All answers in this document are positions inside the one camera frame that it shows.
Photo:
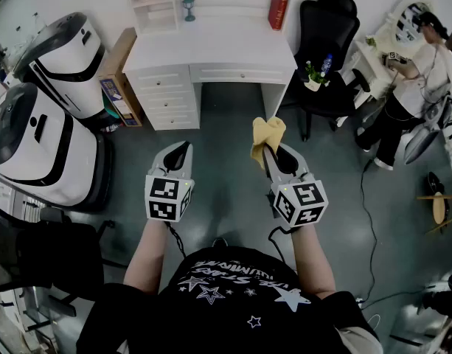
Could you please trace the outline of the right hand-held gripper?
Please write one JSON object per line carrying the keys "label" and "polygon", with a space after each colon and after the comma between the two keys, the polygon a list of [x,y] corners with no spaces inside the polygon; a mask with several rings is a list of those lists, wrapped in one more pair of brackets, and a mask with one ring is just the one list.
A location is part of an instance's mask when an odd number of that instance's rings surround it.
{"label": "right hand-held gripper", "polygon": [[271,181],[267,197],[274,217],[281,217],[289,227],[319,222],[328,199],[322,182],[309,172],[305,158],[285,144],[279,145],[276,155],[269,145],[264,145],[262,157]]}

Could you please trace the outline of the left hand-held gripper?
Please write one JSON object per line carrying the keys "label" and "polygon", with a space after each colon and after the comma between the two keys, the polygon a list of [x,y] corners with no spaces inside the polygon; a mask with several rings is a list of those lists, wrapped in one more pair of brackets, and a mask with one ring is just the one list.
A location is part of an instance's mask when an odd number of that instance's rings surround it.
{"label": "left hand-held gripper", "polygon": [[195,182],[192,176],[193,145],[176,142],[158,152],[145,177],[147,218],[179,222],[190,204]]}

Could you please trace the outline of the yellow wiping cloth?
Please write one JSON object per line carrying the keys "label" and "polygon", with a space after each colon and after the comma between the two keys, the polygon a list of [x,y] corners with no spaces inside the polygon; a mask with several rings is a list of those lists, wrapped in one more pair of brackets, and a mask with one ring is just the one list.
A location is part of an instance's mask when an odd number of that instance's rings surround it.
{"label": "yellow wiping cloth", "polygon": [[251,148],[251,158],[256,160],[264,170],[263,148],[268,145],[273,154],[277,154],[283,134],[286,130],[286,124],[278,117],[272,117],[265,121],[257,117],[252,122],[253,126],[253,144]]}

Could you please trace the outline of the person's left forearm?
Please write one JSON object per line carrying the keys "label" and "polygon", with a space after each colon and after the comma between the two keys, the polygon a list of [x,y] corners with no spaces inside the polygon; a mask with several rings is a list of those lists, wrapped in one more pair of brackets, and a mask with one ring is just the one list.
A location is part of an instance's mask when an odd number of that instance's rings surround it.
{"label": "person's left forearm", "polygon": [[148,220],[128,265],[123,283],[146,294],[159,292],[168,228],[165,222]]}

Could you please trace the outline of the person's right forearm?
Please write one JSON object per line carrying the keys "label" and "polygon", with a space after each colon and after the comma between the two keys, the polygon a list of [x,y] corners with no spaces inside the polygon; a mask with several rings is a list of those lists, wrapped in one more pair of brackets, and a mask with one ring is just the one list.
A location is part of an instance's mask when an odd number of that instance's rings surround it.
{"label": "person's right forearm", "polygon": [[291,234],[296,271],[301,289],[325,299],[336,292],[332,269],[314,225],[304,226]]}

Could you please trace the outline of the white desk with hutch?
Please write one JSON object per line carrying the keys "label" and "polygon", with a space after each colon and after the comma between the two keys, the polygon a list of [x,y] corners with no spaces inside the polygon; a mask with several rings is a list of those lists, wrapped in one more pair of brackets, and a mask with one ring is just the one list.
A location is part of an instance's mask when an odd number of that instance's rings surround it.
{"label": "white desk with hutch", "polygon": [[285,36],[264,18],[202,18],[135,40],[124,66],[157,131],[198,129],[205,83],[256,83],[276,115],[297,65]]}

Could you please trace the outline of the small white-flower potted plant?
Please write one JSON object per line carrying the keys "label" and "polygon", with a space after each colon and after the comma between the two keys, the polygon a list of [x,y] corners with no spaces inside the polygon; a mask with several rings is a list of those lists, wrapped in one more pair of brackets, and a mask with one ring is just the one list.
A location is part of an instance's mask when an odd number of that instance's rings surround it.
{"label": "small white-flower potted plant", "polygon": [[325,77],[326,74],[316,71],[309,60],[305,63],[305,72],[307,81],[304,82],[304,85],[311,91],[318,91],[321,86],[329,86],[330,81]]}

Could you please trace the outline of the brown cardboard box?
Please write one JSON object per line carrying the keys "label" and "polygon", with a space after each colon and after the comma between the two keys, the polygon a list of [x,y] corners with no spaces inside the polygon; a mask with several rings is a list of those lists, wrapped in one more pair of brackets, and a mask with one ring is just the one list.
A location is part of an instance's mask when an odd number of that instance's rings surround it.
{"label": "brown cardboard box", "polygon": [[133,27],[124,29],[102,62],[98,73],[104,95],[110,100],[125,126],[132,128],[142,127],[144,111],[123,68],[136,39],[136,30]]}

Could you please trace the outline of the white vanity table with mirror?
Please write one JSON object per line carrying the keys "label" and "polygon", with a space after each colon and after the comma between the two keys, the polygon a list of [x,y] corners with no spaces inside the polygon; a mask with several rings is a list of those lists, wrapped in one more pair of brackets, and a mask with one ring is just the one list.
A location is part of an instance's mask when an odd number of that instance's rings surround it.
{"label": "white vanity table with mirror", "polygon": [[382,63],[382,55],[393,54],[402,58],[412,56],[425,43],[416,17],[425,11],[431,12],[431,0],[400,0],[393,11],[388,12],[385,21],[371,36],[373,45],[366,41],[355,43],[357,51],[350,62],[351,69],[357,69],[366,78],[369,92],[376,100],[388,91],[395,73]]}

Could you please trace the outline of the white and black robot machine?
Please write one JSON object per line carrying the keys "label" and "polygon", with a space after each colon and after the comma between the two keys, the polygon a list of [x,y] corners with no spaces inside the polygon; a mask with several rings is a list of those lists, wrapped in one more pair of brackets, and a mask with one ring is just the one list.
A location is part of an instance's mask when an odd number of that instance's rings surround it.
{"label": "white and black robot machine", "polygon": [[0,97],[0,181],[57,207],[102,208],[114,149],[33,83]]}
{"label": "white and black robot machine", "polygon": [[77,119],[93,119],[104,111],[98,71],[107,54],[88,17],[74,12],[42,29],[13,73]]}

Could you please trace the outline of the black mesh office chair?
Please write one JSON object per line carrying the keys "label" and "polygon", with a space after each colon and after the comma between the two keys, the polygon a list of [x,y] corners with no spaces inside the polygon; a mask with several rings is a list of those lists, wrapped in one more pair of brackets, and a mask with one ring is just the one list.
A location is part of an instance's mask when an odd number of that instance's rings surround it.
{"label": "black mesh office chair", "polygon": [[95,301],[104,285],[100,239],[115,223],[99,229],[74,223],[63,210],[44,207],[38,222],[18,219],[0,209],[0,292],[17,288],[56,287],[67,295],[49,296],[48,306],[75,317],[73,301]]}

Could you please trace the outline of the red book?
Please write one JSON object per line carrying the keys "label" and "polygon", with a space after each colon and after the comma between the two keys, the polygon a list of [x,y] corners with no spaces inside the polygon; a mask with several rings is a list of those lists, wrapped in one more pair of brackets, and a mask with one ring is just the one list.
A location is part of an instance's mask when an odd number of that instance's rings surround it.
{"label": "red book", "polygon": [[268,11],[268,22],[272,30],[280,31],[285,17],[288,0],[271,0]]}

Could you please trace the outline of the person's black star-print shirt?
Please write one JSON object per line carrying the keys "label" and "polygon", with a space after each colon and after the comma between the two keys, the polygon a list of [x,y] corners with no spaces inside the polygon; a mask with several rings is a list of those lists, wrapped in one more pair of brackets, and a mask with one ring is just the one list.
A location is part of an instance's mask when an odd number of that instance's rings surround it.
{"label": "person's black star-print shirt", "polygon": [[351,293],[304,292],[296,273],[255,249],[205,248],[182,261],[156,295],[108,283],[77,340],[77,354],[350,354],[351,329],[370,333]]}

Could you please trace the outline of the wooden stool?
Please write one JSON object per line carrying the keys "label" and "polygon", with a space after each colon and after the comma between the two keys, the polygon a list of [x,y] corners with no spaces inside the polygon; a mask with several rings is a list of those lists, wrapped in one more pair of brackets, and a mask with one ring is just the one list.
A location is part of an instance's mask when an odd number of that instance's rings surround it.
{"label": "wooden stool", "polygon": [[446,212],[445,202],[452,200],[452,195],[443,195],[442,193],[437,192],[434,195],[418,196],[417,200],[432,201],[432,215],[436,226],[433,229],[427,231],[427,235],[440,231],[442,228],[445,228],[450,223],[452,223],[452,218],[445,217],[448,214]]}

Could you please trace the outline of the beige waist pouch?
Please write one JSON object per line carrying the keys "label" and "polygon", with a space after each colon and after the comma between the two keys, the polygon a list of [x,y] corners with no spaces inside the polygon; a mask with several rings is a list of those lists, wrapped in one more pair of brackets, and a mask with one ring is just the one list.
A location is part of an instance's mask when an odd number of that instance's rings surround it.
{"label": "beige waist pouch", "polygon": [[383,354],[378,339],[361,327],[348,327],[337,332],[351,354]]}

